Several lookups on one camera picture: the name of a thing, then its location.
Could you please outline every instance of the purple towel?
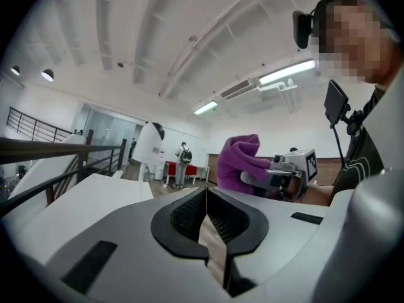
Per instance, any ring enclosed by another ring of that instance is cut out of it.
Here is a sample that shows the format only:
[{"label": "purple towel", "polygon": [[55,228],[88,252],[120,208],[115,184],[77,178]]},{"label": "purple towel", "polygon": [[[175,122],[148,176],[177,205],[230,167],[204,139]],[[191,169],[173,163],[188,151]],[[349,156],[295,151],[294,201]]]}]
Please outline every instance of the purple towel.
[{"label": "purple towel", "polygon": [[254,195],[251,185],[240,181],[242,171],[249,172],[262,181],[271,162],[265,158],[255,158],[259,148],[256,134],[229,138],[217,160],[217,185],[225,189]]}]

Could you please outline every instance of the bag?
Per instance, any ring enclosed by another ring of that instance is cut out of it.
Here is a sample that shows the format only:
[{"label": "bag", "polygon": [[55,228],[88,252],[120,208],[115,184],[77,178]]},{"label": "bag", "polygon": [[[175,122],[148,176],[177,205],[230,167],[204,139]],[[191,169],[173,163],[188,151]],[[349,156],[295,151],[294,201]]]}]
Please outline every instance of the bag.
[{"label": "bag", "polygon": [[192,160],[191,151],[189,149],[184,148],[184,151],[181,154],[180,162],[182,164],[189,164],[189,163],[191,163],[191,160]]}]

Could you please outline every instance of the white ceiling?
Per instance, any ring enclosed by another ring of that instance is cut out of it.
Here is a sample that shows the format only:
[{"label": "white ceiling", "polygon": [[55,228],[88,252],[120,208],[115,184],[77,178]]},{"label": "white ceiling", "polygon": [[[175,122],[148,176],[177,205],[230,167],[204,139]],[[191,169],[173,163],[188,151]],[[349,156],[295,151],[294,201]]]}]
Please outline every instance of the white ceiling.
[{"label": "white ceiling", "polygon": [[[325,88],[316,72],[294,77],[299,88],[283,95],[252,90],[226,101],[220,93],[310,58],[294,44],[292,12],[310,12],[318,1],[39,0],[10,44],[2,70],[17,64],[21,83],[68,93],[77,73],[86,74],[86,86],[108,75],[116,85],[140,89],[187,113],[216,100],[217,109],[202,115],[207,121],[276,106],[296,111],[301,100]],[[41,78],[44,68],[54,70],[53,83]]]}]

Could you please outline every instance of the person with backpack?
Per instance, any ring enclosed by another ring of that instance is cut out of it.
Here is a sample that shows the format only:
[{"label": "person with backpack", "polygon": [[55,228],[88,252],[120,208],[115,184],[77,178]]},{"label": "person with backpack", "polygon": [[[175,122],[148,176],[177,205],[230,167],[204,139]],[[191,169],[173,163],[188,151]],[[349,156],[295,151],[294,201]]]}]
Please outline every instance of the person with backpack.
[{"label": "person with backpack", "polygon": [[192,160],[192,153],[187,147],[187,143],[183,141],[181,147],[175,152],[177,156],[177,165],[175,166],[175,188],[184,187],[185,171]]}]

